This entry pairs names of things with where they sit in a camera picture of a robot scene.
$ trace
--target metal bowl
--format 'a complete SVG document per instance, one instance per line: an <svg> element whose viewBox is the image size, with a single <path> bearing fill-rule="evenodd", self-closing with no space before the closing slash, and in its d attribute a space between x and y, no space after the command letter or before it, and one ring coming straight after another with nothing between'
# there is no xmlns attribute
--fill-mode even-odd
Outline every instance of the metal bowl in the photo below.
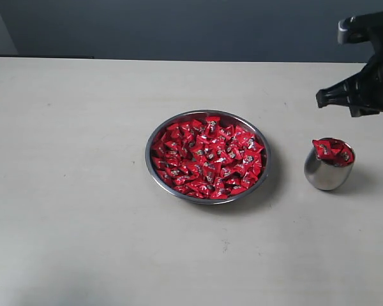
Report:
<svg viewBox="0 0 383 306"><path fill-rule="evenodd" d="M185 194L179 193L166 185L163 180L159 177L159 175L156 173L152 159L151 159L151 146L154 142L154 140L163 134L165 131L165 128L173 123L177 122L184 122L184 121L190 121L193 119L197 120L205 120L206 117L209 116L219 116L221 118L220 124L221 125L229 125L233 124L236 126L241 126L245 130L255 134L257 138L257 142L263 146L265 146L265 152L262 153L262 162L265 163L265 169L262 172L261 176L259 177L258 181L252 185L247 191L237 194L235 196L231 196L224 200L211 200L211 199L197 199L193 198L191 196L187 196ZM168 120L166 120L164 123L160 124L155 131L150 136L149 140L147 141L146 149L145 149L145 159L146 159L146 166L149 170L150 174L156 181L156 183L159 184L160 187L162 187L164 190L166 190L168 193L173 194L174 196L177 196L178 198L191 201L197 204L204 204L204 205L215 205L215 204L223 204L231 201L238 200L250 193L252 193L256 188L258 188L268 177L270 165L271 165L271 149L269 148L269 144L264 137L264 135L251 123L248 121L233 115L231 113L221 112L218 110L194 110L186 113L181 113L179 115L176 115Z"/></svg>

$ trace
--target table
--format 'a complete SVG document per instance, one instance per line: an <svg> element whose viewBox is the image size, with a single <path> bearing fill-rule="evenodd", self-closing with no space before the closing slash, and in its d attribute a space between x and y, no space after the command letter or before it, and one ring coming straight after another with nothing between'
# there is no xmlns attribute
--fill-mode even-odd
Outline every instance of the table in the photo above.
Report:
<svg viewBox="0 0 383 306"><path fill-rule="evenodd" d="M383 114L319 110L362 64L0 58L0 306L383 305ZM187 110L239 115L274 163L206 207L154 183L144 147ZM349 142L335 192L311 140Z"/></svg>

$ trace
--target stainless steel cup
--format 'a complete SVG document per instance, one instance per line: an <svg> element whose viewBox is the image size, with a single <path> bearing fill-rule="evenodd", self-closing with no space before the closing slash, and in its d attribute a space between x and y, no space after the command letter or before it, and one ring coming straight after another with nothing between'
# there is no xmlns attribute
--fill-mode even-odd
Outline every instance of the stainless steel cup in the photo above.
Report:
<svg viewBox="0 0 383 306"><path fill-rule="evenodd" d="M353 156L356 157L352 147L347 143L345 143L345 145L352 151ZM305 161L304 173L306 179L313 187L320 190L333 190L347 180L352 171L353 164L354 162L345 167L329 164L319 159L315 148L312 148Z"/></svg>

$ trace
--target bowl rim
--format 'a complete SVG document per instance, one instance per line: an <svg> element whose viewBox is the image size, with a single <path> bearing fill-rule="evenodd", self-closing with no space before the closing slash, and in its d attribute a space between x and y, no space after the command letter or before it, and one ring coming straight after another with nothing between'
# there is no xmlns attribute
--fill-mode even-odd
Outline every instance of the bowl rim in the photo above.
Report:
<svg viewBox="0 0 383 306"><path fill-rule="evenodd" d="M264 172L262 172L262 175L260 176L258 181L254 185L252 185L249 189L247 189L243 193L237 194L235 196L231 196L231 197L229 197L227 199L223 199L223 200L197 199L197 198L193 198L191 196L187 196L187 195L185 195L183 193L179 193L176 190L174 190L173 188L169 187L168 185L166 185L164 183L164 181L156 173L156 171L155 171L155 169L153 167L153 164L152 164L152 160L151 160L151 146L152 146L154 138L156 137L156 135L160 132L160 130L162 128L167 126L173 120L176 120L178 118L184 117L185 115L193 115L194 113L217 113L218 115L233 117L233 118L237 119L238 121L243 122L244 124L246 124L250 128L252 128L254 130L256 136L258 136L261 139L262 143L265 146L266 156L267 156L267 163L266 163L265 170L264 170ZM271 148L270 148L270 146L268 144L268 141L265 138L265 136L252 123L248 122L247 120L245 120L245 119L243 119L243 118L241 118L241 117L239 117L237 115L234 115L233 113L227 113L227 112L223 112L221 110L191 110L191 111L188 111L188 112L180 113L178 115L175 115L175 116L165 120L163 123L161 123L153 131L152 135L149 137L149 139L147 141L147 144L146 144L146 148L145 148L145 160L146 160L147 169L149 170L149 173L152 175L152 178L156 181L156 183L160 187L162 187L168 193L170 193L170 194L172 194L174 196L177 196L178 198L181 198L181 199L184 199L184 200L187 200L187 201L191 201L191 202L194 202L194 203L197 203L197 204L216 205L216 204L223 204L223 203L228 203L228 202L231 202L231 201L236 201L236 200L238 200L238 199L240 199L240 198L242 198L244 196L249 195L254 190L256 190L256 188L258 188L265 181L265 179L267 179L267 177L269 175L270 168L271 168Z"/></svg>

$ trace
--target candy pile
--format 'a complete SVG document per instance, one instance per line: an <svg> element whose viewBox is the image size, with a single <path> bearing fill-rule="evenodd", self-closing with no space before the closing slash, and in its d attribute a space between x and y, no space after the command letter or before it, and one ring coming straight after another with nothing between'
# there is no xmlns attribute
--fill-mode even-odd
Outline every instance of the candy pile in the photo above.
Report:
<svg viewBox="0 0 383 306"><path fill-rule="evenodd" d="M354 162L353 151L339 139L312 140L317 157L336 167L345 167Z"/></svg>
<svg viewBox="0 0 383 306"><path fill-rule="evenodd" d="M152 160L174 190L194 198L227 199L258 181L263 149L242 127L223 127L219 117L208 117L168 126L152 145Z"/></svg>

